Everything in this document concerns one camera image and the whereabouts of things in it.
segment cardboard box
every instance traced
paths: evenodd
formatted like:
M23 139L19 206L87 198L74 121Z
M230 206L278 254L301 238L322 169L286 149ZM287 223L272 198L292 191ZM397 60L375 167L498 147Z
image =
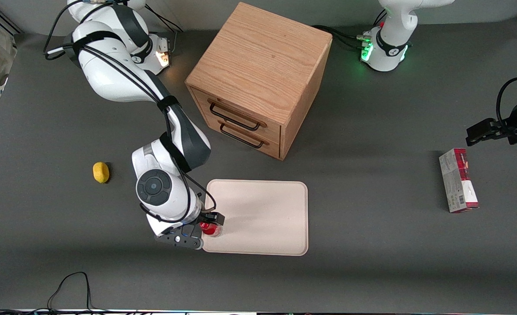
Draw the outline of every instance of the cardboard box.
M466 149L452 149L440 156L439 164L447 193L450 213L463 213L478 208L478 199L468 176Z

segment wooden drawer cabinet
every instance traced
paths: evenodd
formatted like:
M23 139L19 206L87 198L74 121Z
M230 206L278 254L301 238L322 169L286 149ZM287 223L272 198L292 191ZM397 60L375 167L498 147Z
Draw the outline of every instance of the wooden drawer cabinet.
M332 36L239 3L186 79L206 123L283 160L320 87Z

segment drawer handle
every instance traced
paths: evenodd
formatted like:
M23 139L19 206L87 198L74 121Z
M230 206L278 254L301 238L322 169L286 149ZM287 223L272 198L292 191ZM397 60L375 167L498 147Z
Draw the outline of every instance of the drawer handle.
M232 123L236 124L237 126L245 128L246 130L249 130L249 131L256 131L258 129L258 127L260 127L260 123L257 123L257 125L254 127L250 127L244 123L240 123L237 120L229 118L229 117L225 116L224 114L218 113L214 110L215 106L216 106L216 103L214 103L214 102L212 103L212 105L210 105L210 112L212 112L212 114L214 114L215 116L221 117L221 118L227 120L228 122L232 122Z
M254 147L255 149L260 149L262 147L262 145L264 144L264 141L261 141L258 145L253 145L252 143L246 141L246 140L243 140L239 137L237 137L236 135L234 134L230 134L228 133L227 131L223 130L223 127L225 127L225 124L222 124L220 126L220 131L222 132L222 134L225 134L226 136L230 137L230 138L234 138L235 140L238 140L246 145L248 145L249 147Z

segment gray tabletop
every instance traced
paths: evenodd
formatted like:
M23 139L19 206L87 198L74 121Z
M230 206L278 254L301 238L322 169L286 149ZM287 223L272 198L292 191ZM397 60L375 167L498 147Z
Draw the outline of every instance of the gray tabletop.
M347 28L352 34L364 28ZM517 146L468 150L481 208L447 211L438 156L494 115L517 76L517 18L422 25L391 73L334 43L319 94L285 161L206 128L184 79L214 38L178 36L160 78L207 134L215 178L302 181L302 257L178 250L153 240L138 209L130 154L164 131L149 102L98 97L69 60L18 36L0 102L0 307L41 307L68 273L89 274L102 308L278 312L517 314ZM517 84L504 98L517 103ZM108 184L92 178L112 163ZM70 279L55 307L84 307Z

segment yellow lemon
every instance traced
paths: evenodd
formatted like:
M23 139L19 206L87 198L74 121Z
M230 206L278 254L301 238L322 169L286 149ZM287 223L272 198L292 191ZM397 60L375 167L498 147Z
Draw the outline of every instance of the yellow lemon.
M101 184L106 183L110 177L109 167L104 162L93 164L93 177Z

